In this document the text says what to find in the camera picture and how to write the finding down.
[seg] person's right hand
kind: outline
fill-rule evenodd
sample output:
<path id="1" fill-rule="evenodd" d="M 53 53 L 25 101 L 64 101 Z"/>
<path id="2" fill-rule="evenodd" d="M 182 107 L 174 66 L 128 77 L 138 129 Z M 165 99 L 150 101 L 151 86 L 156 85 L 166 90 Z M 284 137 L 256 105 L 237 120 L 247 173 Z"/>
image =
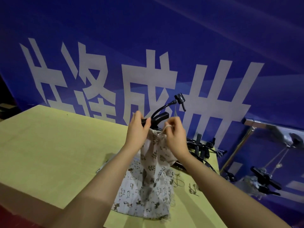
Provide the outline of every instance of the person's right hand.
<path id="1" fill-rule="evenodd" d="M 189 154 L 186 131 L 179 117 L 169 118 L 168 121 L 165 122 L 165 126 L 166 125 L 171 125 L 166 128 L 167 146 L 173 155 L 180 160 L 183 156 Z"/>

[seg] metal rod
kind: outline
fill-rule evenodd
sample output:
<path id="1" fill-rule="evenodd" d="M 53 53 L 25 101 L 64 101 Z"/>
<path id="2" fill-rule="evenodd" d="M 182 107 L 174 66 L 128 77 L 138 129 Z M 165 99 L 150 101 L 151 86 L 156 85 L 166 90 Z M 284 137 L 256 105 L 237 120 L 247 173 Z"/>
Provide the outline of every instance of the metal rod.
<path id="1" fill-rule="evenodd" d="M 256 129 L 256 127 L 251 126 L 246 134 L 244 135 L 244 137 L 242 138 L 241 142 L 238 144 L 238 146 L 235 148 L 234 152 L 231 154 L 231 156 L 229 157 L 229 159 L 226 161 L 226 163 L 223 165 L 223 167 L 221 168 L 221 170 L 219 171 L 219 173 L 221 174 L 224 169 L 232 162 L 234 156 L 239 152 L 239 150 L 241 149 L 241 147 L 245 144 L 245 142 L 248 140 L 248 138 L 250 137 L 250 135 L 254 132 L 254 130 Z"/>

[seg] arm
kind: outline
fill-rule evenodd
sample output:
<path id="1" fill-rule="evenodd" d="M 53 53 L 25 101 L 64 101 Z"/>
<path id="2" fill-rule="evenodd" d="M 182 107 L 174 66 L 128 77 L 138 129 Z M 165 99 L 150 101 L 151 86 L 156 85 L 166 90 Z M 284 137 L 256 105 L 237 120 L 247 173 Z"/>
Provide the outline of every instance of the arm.
<path id="1" fill-rule="evenodd" d="M 135 154 L 144 144 L 151 119 L 141 125 L 142 114 L 137 111 L 128 126 L 126 142 L 89 184 L 67 205 L 52 228 L 102 227 Z"/>
<path id="2" fill-rule="evenodd" d="M 245 194 L 193 157 L 187 148 L 186 132 L 179 117 L 166 122 L 167 145 L 199 185 L 214 210 L 228 228 L 290 227 L 273 212 Z"/>

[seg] table top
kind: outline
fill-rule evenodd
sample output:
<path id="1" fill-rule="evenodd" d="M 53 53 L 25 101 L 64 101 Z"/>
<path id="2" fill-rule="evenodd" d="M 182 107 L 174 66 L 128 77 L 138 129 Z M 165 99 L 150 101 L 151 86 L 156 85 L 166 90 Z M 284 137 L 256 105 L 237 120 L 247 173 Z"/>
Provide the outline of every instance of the table top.
<path id="1" fill-rule="evenodd" d="M 0 123 L 0 183 L 64 208 L 123 146 L 127 126 L 62 110 L 35 106 Z M 218 172 L 216 155 L 209 163 Z M 151 221 L 111 211 L 107 228 L 226 227 L 194 180 L 175 171 L 168 221 Z"/>

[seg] cat print fabric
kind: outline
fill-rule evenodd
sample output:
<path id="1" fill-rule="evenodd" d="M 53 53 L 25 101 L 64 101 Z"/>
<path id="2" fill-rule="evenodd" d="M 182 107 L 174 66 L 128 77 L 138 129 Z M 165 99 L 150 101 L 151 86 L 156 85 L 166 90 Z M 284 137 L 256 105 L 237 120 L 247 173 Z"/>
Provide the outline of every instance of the cat print fabric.
<path id="1" fill-rule="evenodd" d="M 150 129 L 125 174 L 112 210 L 145 218 L 168 216 L 174 178 L 170 166 L 176 160 L 166 145 L 166 135 Z"/>

